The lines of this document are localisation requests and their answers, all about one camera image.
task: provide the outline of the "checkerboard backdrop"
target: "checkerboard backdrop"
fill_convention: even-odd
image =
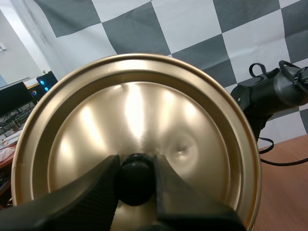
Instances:
[[[45,20],[51,30],[44,42],[61,47],[57,59],[74,62],[74,68],[115,54],[158,53],[200,68],[231,92],[237,84],[254,83],[248,72],[252,63],[267,70],[280,60],[308,65],[308,0],[34,2],[30,9],[39,9],[32,17],[40,17],[37,24]],[[277,143],[307,132],[305,105],[275,114],[261,136]]]

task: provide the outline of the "wooden table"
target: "wooden table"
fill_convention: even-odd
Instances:
[[[308,135],[276,144],[261,157],[280,163],[308,158]],[[261,203],[253,231],[308,231],[308,162],[289,167],[262,163]]]
[[[13,162],[14,153],[12,153],[8,158],[6,158],[4,161],[0,162],[0,169],[9,165]]]

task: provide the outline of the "computer monitor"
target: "computer monitor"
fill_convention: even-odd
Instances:
[[[0,117],[16,110],[33,100],[23,82],[0,89]]]

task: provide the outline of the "gold metal lid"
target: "gold metal lid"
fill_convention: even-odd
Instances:
[[[191,186],[233,207],[248,230],[260,163],[245,116],[214,79],[153,54],[108,57],[59,81],[25,124],[12,169],[15,205],[77,179],[108,155],[164,154]],[[119,203],[111,230],[155,220],[155,201]]]

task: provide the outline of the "cable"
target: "cable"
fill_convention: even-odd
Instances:
[[[271,142],[271,146],[268,147],[267,149],[264,149],[264,150],[262,150],[262,151],[259,151],[259,154],[267,153],[267,152],[269,152],[270,150],[272,150],[272,149],[274,148],[274,141],[272,141],[271,139],[263,138],[263,137],[259,137],[259,139],[264,140],[264,141],[267,141],[267,142]]]
[[[264,141],[268,141],[268,142],[271,142],[272,145],[265,149],[265,150],[262,150],[262,151],[259,151],[260,154],[264,154],[264,153],[267,153],[269,152],[270,150],[272,150],[274,148],[274,141],[272,141],[271,139],[268,139],[268,138],[263,138],[263,137],[259,137],[259,139],[261,140],[264,140]],[[261,162],[263,163],[266,163],[268,165],[274,165],[274,166],[294,166],[294,165],[300,165],[302,163],[305,163],[305,162],[308,162],[308,158],[305,158],[305,159],[302,159],[302,160],[298,160],[298,161],[294,161],[294,162],[289,162],[289,163],[275,163],[275,162],[271,162],[271,161],[268,161],[268,160],[264,160],[261,158]]]
[[[293,166],[293,165],[300,165],[302,163],[305,163],[308,161],[308,158],[299,160],[299,161],[295,161],[295,162],[289,162],[289,163],[275,163],[275,162],[271,162],[271,161],[267,161],[267,160],[263,160],[261,159],[261,162],[269,164],[269,165],[274,165],[274,166]]]

